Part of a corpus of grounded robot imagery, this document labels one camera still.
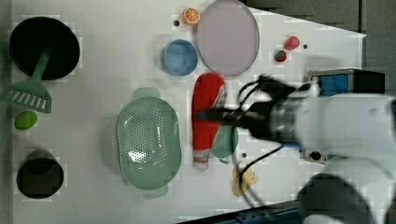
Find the small red object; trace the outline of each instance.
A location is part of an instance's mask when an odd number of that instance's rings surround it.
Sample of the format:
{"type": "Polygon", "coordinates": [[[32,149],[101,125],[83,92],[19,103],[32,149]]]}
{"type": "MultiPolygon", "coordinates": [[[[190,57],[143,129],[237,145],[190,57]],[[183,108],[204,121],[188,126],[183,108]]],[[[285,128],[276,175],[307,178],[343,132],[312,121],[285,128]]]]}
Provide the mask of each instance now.
{"type": "Polygon", "coordinates": [[[286,52],[284,50],[280,50],[275,55],[275,60],[279,63],[283,63],[286,61],[286,52]]]}
{"type": "Polygon", "coordinates": [[[292,36],[285,42],[284,48],[287,50],[294,50],[299,46],[300,46],[300,40],[297,37],[292,36]]]}

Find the orange slice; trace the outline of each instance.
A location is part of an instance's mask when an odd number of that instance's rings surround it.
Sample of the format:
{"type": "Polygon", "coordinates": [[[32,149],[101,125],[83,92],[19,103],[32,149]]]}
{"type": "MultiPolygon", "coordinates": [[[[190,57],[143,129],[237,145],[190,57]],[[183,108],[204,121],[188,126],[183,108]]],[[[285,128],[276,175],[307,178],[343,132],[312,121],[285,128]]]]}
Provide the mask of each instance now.
{"type": "Polygon", "coordinates": [[[195,8],[186,8],[183,11],[183,21],[188,25],[194,25],[199,22],[201,15],[195,8]]]}

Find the cable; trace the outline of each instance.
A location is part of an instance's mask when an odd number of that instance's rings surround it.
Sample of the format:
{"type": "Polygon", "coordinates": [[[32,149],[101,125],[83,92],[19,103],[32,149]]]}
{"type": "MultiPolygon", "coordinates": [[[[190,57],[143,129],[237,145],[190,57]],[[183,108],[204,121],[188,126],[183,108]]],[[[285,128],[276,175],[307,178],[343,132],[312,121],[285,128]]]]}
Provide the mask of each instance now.
{"type": "MultiPolygon", "coordinates": [[[[257,81],[252,81],[252,82],[249,82],[248,84],[245,84],[245,86],[243,86],[242,88],[241,88],[241,90],[239,90],[239,92],[238,92],[238,96],[236,97],[236,100],[238,101],[238,103],[241,105],[241,94],[242,94],[242,92],[244,92],[248,87],[250,87],[250,86],[252,86],[252,85],[254,85],[254,84],[257,84],[259,81],[257,80],[257,81]]],[[[245,99],[242,101],[242,102],[245,102],[246,101],[246,99],[249,97],[249,93],[247,94],[247,96],[245,96],[245,99]]]]}
{"type": "MultiPolygon", "coordinates": [[[[232,136],[235,135],[235,130],[236,130],[235,127],[231,128],[232,136]]],[[[231,145],[232,145],[232,148],[235,148],[235,141],[233,140],[233,138],[231,138],[231,145]]],[[[233,159],[235,171],[237,171],[239,173],[239,162],[236,160],[235,153],[232,154],[231,158],[233,159]]],[[[239,184],[239,188],[242,188],[242,182],[238,182],[238,184],[239,184]]],[[[257,194],[255,192],[251,192],[251,194],[253,196],[253,199],[260,203],[260,206],[264,206],[264,204],[261,203],[261,200],[259,199],[259,197],[257,197],[257,194]]],[[[254,203],[248,198],[248,196],[246,194],[243,194],[243,197],[244,197],[245,201],[248,203],[248,205],[250,205],[250,207],[252,207],[252,208],[255,207],[254,203]]]]}
{"type": "Polygon", "coordinates": [[[261,161],[269,156],[271,156],[272,154],[278,152],[280,149],[283,148],[283,145],[280,147],[277,147],[276,149],[273,149],[272,151],[268,152],[267,154],[260,156],[259,158],[257,158],[256,160],[252,161],[251,163],[249,163],[239,174],[240,178],[239,178],[239,182],[242,183],[242,176],[244,175],[244,173],[248,170],[248,168],[250,168],[252,165],[254,165],[256,162],[261,161]]]}
{"type": "Polygon", "coordinates": [[[242,106],[245,104],[245,102],[247,101],[248,97],[253,94],[253,92],[255,92],[256,90],[259,89],[259,85],[255,86],[253,89],[251,89],[247,95],[245,96],[244,100],[242,102],[239,103],[239,108],[242,108],[242,106]]]}

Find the black bowl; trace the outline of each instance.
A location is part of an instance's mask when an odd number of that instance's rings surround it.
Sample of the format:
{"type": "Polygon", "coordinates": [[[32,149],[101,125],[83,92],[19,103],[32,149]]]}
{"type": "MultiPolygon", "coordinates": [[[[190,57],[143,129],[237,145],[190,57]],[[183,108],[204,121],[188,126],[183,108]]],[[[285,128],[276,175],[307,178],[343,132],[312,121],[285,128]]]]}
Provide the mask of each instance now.
{"type": "Polygon", "coordinates": [[[21,22],[12,31],[9,51],[15,64],[28,76],[35,71],[43,48],[54,42],[43,80],[62,78],[78,64],[79,44],[73,31],[61,21],[47,17],[34,17],[21,22]]]}
{"type": "Polygon", "coordinates": [[[45,199],[55,194],[64,182],[64,169],[50,158],[27,161],[17,174],[17,186],[23,195],[45,199]]]}

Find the green toy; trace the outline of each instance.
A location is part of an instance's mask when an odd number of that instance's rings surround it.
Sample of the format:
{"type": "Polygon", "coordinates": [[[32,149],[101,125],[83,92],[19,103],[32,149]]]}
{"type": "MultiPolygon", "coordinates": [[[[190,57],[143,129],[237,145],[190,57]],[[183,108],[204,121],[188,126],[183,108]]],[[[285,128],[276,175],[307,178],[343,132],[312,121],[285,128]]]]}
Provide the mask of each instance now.
{"type": "Polygon", "coordinates": [[[43,86],[43,83],[41,83],[41,77],[50,60],[52,49],[53,44],[49,43],[41,52],[33,75],[24,81],[6,87],[0,93],[0,101],[25,109],[50,114],[51,97],[43,86]]]}
{"type": "Polygon", "coordinates": [[[28,130],[37,122],[37,114],[33,111],[24,111],[15,118],[15,128],[18,130],[28,130]]]}

